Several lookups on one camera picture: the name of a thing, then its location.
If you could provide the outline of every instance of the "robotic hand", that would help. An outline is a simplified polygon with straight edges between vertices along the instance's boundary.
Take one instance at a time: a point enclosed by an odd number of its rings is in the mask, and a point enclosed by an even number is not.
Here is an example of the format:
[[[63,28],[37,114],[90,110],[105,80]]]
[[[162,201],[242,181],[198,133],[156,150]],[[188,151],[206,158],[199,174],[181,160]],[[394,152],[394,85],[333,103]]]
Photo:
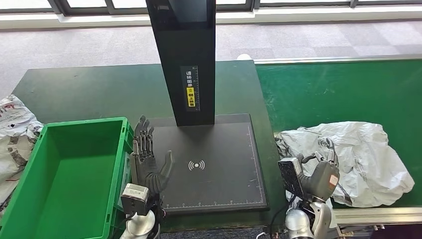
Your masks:
[[[138,184],[149,188],[150,193],[154,196],[160,194],[167,186],[172,172],[174,160],[172,151],[169,150],[165,157],[165,162],[160,172],[154,157],[152,133],[154,127],[149,126],[149,120],[145,116],[141,116],[139,123],[135,128],[135,136],[133,137],[133,153],[132,157],[138,163]]]
[[[331,223],[331,210],[325,202],[339,181],[338,157],[331,139],[326,138],[320,145],[329,149],[327,160],[315,152],[278,162],[286,190],[302,200],[298,208],[290,209],[286,215],[290,239],[325,239]],[[302,164],[313,158],[319,163],[312,176],[306,176]]]
[[[120,239],[156,239],[160,223],[166,213],[161,208],[160,193],[166,188],[173,171],[174,159],[168,151],[161,170],[158,170],[153,151],[149,120],[141,116],[134,132],[131,170],[136,170],[135,184],[127,184],[121,195],[123,210],[129,214],[126,230]]]

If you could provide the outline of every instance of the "green workbench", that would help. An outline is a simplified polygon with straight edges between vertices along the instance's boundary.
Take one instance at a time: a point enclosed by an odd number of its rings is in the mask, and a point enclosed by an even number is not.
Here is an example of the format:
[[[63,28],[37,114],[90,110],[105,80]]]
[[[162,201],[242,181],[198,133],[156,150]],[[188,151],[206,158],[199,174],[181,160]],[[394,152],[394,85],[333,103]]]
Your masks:
[[[159,64],[28,70],[13,94],[42,123],[123,116],[135,127],[141,115],[173,116]],[[215,98],[218,115],[251,115],[271,210],[169,217],[166,231],[264,225],[284,204],[277,148],[253,61],[217,62]]]
[[[216,114],[251,114],[271,210],[178,216],[166,220],[165,231],[269,224],[274,212],[285,204],[273,133],[347,120],[382,124],[390,146],[416,184],[388,208],[342,209],[336,205],[337,221],[344,225],[422,222],[422,163],[416,151],[422,133],[418,120],[422,115],[422,60],[255,64],[217,62],[215,107]],[[172,116],[160,65],[29,70],[13,93],[43,123],[124,116],[134,126],[141,114],[150,118]],[[280,216],[276,224],[283,220]]]

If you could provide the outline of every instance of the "green plastic crate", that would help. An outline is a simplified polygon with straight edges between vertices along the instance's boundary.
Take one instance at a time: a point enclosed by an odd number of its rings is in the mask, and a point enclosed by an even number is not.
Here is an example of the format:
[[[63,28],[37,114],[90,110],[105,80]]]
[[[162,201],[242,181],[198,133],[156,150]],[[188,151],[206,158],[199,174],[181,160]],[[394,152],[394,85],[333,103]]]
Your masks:
[[[106,239],[131,153],[126,118],[47,124],[0,223],[0,239]]]

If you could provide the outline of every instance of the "white plastic bag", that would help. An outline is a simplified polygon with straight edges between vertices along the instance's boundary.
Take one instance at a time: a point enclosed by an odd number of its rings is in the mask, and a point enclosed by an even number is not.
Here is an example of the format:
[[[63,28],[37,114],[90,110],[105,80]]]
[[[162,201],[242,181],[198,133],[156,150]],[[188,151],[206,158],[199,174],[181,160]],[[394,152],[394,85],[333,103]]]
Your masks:
[[[387,134],[380,124],[323,123],[283,131],[276,140],[285,157],[299,153],[307,156],[315,151],[327,156],[328,149],[318,144],[320,137],[330,137],[338,155],[341,186],[334,191],[335,202],[360,208],[391,205],[413,188],[415,182],[388,146]],[[304,173],[312,173],[317,164],[316,159],[303,164]]]
[[[0,100],[0,212],[17,185],[43,124],[16,96]]]

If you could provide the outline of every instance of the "gray carpet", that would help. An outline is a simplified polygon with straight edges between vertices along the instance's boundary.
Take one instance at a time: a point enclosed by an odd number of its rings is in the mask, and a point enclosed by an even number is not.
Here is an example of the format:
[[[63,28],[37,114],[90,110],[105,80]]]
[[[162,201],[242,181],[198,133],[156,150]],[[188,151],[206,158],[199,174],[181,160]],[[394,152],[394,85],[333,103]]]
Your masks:
[[[422,21],[218,25],[216,59],[422,53]],[[27,69],[159,63],[150,27],[0,31],[0,98]]]

